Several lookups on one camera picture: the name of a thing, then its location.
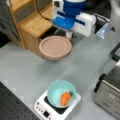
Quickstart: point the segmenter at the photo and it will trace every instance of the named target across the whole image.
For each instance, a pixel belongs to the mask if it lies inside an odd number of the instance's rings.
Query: cable
[[[44,18],[44,19],[46,19],[46,20],[48,20],[48,21],[50,21],[50,22],[53,22],[53,19],[47,18],[47,17],[43,16],[39,11],[38,11],[38,13],[40,14],[40,16],[41,16],[42,18]]]
[[[37,8],[37,11],[38,11],[39,15],[40,15],[42,18],[44,18],[44,19],[46,19],[46,20],[48,20],[48,21],[50,21],[50,22],[53,22],[53,19],[47,18],[47,17],[43,16],[43,15],[39,12],[38,7],[36,7],[36,8]]]
[[[93,13],[93,15],[95,15],[95,17],[97,18],[97,21],[98,21],[98,18],[101,18],[105,23],[109,23],[109,21],[107,21],[104,17],[98,16],[95,13]]]

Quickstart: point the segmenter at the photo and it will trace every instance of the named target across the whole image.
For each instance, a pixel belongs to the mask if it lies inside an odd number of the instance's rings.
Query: black cable
[[[43,15],[39,12],[38,7],[36,7],[36,8],[37,8],[37,11],[38,11],[39,15],[40,15],[42,18],[44,18],[44,19],[46,19],[46,20],[48,20],[48,21],[50,21],[50,22],[53,22],[53,19],[47,18],[47,17],[43,16]]]
[[[47,18],[47,17],[43,16],[39,11],[38,11],[38,13],[40,14],[40,16],[41,16],[42,18],[44,18],[44,19],[46,19],[46,20],[48,20],[48,21],[50,21],[50,22],[53,21],[53,19]]]

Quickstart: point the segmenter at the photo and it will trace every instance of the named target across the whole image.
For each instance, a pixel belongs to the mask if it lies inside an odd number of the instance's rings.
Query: blue object
[[[62,17],[65,17],[65,14],[62,13],[62,12],[59,12],[59,11],[58,11],[57,14],[60,15],[60,16],[62,16]],[[81,20],[75,19],[74,22],[77,22],[77,23],[79,23],[79,24],[85,26],[85,22],[84,22],[84,21],[81,21]]]
[[[74,19],[69,18],[67,16],[65,18],[56,17],[53,20],[53,24],[56,25],[56,26],[59,26],[61,28],[64,28],[66,30],[70,30],[74,25]]]
[[[86,1],[69,2],[67,0],[63,0],[63,2],[64,2],[63,11],[65,13],[64,18],[56,17],[53,20],[53,24],[66,30],[70,30],[75,23],[76,15],[79,15],[80,12],[85,8]]]
[[[65,12],[66,16],[76,17],[79,15],[82,10],[84,10],[86,6],[86,1],[84,2],[69,2],[67,0],[63,0],[64,7],[63,11]]]
[[[48,101],[57,108],[65,108],[60,104],[60,97],[65,92],[72,93],[69,103],[65,106],[68,107],[72,104],[76,97],[76,89],[70,82],[66,80],[57,80],[48,87]]]

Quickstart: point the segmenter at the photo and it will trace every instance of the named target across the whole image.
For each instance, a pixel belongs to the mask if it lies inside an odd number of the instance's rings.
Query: scale button
[[[39,102],[37,102],[37,105],[39,105],[40,103]]]

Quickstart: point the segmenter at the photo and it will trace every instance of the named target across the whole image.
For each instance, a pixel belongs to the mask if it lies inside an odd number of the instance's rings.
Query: orange object
[[[61,95],[60,104],[61,106],[66,106],[68,101],[70,100],[72,94],[70,92],[65,92]]]

